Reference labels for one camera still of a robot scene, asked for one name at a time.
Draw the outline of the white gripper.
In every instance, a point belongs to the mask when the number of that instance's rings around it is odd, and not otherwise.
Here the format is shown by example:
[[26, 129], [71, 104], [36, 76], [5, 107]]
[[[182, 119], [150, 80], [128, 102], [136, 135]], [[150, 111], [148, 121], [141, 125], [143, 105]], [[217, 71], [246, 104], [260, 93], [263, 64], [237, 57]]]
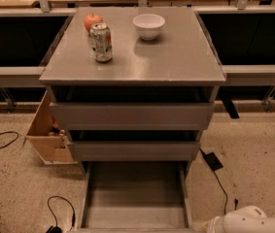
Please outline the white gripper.
[[216, 216], [210, 220], [207, 226], [207, 233], [224, 233], [222, 216]]

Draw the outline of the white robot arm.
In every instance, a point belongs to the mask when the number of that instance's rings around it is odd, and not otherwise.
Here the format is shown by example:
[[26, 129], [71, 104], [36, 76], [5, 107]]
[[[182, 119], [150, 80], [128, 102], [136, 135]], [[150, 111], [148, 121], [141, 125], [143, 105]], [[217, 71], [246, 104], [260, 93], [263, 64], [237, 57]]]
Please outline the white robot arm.
[[275, 233], [275, 217], [268, 217], [257, 206], [247, 206], [214, 217], [207, 233]]

